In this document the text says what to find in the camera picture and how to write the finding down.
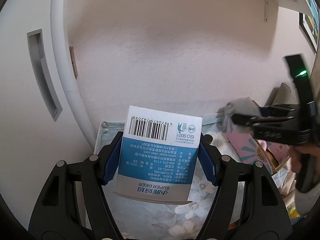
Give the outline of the white wardrobe door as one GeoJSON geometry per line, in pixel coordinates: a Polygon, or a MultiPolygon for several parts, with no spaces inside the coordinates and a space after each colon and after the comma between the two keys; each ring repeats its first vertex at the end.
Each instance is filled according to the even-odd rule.
{"type": "Polygon", "coordinates": [[[52,42],[52,6],[62,0],[7,0],[1,9],[1,195],[27,228],[54,165],[78,162],[93,149],[61,84],[52,42]],[[54,121],[31,65],[27,33],[42,29],[44,51],[63,108],[54,121]]]}

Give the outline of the brown door hinge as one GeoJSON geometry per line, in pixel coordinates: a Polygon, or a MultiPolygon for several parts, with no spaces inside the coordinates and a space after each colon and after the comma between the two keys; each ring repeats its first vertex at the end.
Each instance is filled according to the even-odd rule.
{"type": "Polygon", "coordinates": [[[69,47],[69,52],[70,52],[70,56],[71,56],[71,62],[72,62],[72,68],[73,68],[74,77],[75,77],[75,79],[77,79],[78,78],[78,69],[77,69],[76,61],[75,61],[74,48],[73,47],[69,47]]]}

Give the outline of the pink patterned cardboard box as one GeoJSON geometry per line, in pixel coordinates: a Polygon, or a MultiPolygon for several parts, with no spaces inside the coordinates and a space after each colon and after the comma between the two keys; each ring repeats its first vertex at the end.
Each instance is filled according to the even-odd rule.
{"type": "Polygon", "coordinates": [[[232,119],[223,113],[222,131],[226,135],[231,145],[236,150],[240,160],[245,164],[253,164],[256,161],[262,162],[268,169],[270,174],[277,173],[289,160],[288,158],[279,166],[276,160],[271,159],[271,155],[263,150],[258,140],[253,137],[253,131],[251,133],[240,133],[236,129],[236,125],[232,123],[232,119]]]}

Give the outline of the framed wall picture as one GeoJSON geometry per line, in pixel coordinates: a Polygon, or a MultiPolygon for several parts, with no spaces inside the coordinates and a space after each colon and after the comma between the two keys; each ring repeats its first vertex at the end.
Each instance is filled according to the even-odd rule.
{"type": "Polygon", "coordinates": [[[307,40],[314,52],[317,52],[319,41],[319,27],[317,20],[312,16],[299,13],[299,25],[301,26],[307,40]]]}

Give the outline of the white patterned sock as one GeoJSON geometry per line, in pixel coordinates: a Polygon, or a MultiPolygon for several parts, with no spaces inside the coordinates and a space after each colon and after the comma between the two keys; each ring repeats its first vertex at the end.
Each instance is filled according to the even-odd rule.
{"type": "Polygon", "coordinates": [[[246,126],[246,123],[252,117],[261,117],[260,107],[251,98],[239,98],[227,103],[225,115],[229,118],[235,117],[232,121],[240,133],[251,133],[252,129],[246,126]]]}

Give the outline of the grey headboard cushion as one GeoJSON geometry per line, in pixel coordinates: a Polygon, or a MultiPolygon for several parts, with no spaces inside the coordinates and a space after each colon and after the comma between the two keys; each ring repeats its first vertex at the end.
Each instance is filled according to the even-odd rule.
{"type": "Polygon", "coordinates": [[[272,101],[272,105],[282,105],[289,102],[291,96],[291,87],[287,83],[282,83],[272,101]]]}

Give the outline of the floral blue cloth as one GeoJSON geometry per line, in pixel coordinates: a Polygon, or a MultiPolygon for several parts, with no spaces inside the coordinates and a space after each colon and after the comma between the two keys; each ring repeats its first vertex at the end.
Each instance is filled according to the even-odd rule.
{"type": "Polygon", "coordinates": [[[232,158],[221,128],[222,113],[194,117],[172,113],[130,112],[124,122],[102,122],[95,151],[123,132],[112,173],[103,173],[103,193],[122,235],[140,239],[195,237],[208,215],[217,169],[205,176],[197,159],[200,136],[221,144],[214,148],[232,158]]]}

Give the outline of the blue white medicine box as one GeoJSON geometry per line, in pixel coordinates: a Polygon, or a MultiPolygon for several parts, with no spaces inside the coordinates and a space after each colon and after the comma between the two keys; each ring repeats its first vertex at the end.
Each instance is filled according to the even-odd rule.
{"type": "Polygon", "coordinates": [[[157,204],[189,204],[201,129],[201,117],[130,106],[115,194],[157,204]]]}

